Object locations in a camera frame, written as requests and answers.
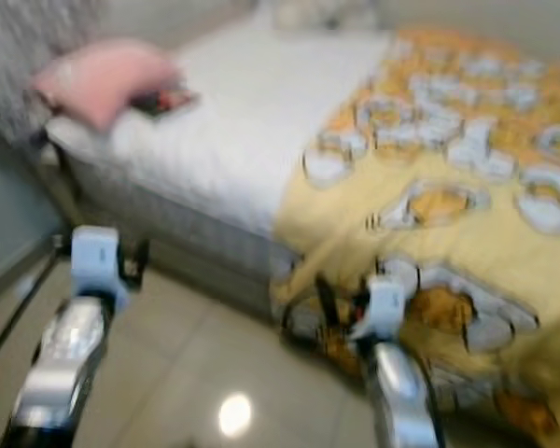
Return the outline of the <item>pink pillow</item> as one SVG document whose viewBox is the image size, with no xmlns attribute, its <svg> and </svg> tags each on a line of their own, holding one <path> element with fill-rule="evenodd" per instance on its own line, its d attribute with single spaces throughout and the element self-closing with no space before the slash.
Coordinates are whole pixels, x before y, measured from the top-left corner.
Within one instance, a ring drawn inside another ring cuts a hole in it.
<svg viewBox="0 0 560 448">
<path fill-rule="evenodd" d="M 177 84 L 182 77 L 161 48 L 113 38 L 58 57 L 36 74 L 32 87 L 48 106 L 104 133 L 135 95 Z"/>
</svg>

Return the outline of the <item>white bed sheet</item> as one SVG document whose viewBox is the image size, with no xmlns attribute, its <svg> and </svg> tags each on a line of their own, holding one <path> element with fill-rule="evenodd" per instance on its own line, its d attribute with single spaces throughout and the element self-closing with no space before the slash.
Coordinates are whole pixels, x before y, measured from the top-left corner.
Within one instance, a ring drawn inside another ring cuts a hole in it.
<svg viewBox="0 0 560 448">
<path fill-rule="evenodd" d="M 108 133 L 55 117 L 46 131 L 135 197 L 268 236 L 299 154 L 372 76 L 394 38 L 289 33 L 264 16 L 241 19 L 174 56 L 198 93 L 195 106 L 160 119 L 126 112 Z"/>
</svg>

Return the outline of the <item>yellow cartoon print blanket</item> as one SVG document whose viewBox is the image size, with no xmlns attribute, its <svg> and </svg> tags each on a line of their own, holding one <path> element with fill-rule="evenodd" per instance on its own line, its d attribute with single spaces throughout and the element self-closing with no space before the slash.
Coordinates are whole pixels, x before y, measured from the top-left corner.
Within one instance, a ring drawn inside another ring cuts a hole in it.
<svg viewBox="0 0 560 448">
<path fill-rule="evenodd" d="M 560 448 L 560 64 L 438 30 L 396 35 L 302 153 L 274 223 L 280 328 L 357 374 L 315 294 L 394 274 L 400 339 L 446 411 Z"/>
</svg>

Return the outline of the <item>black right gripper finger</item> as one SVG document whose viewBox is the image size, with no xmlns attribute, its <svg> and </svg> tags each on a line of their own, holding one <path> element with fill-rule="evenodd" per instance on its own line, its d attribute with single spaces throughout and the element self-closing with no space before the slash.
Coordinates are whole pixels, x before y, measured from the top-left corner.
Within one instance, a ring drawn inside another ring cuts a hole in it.
<svg viewBox="0 0 560 448">
<path fill-rule="evenodd" d="M 315 277 L 315 294 L 317 294 L 319 307 L 322 308 L 326 324 L 340 325 L 341 320 L 339 307 L 337 307 L 335 287 L 332 286 L 331 282 L 329 282 L 322 273 L 319 273 Z"/>
</svg>

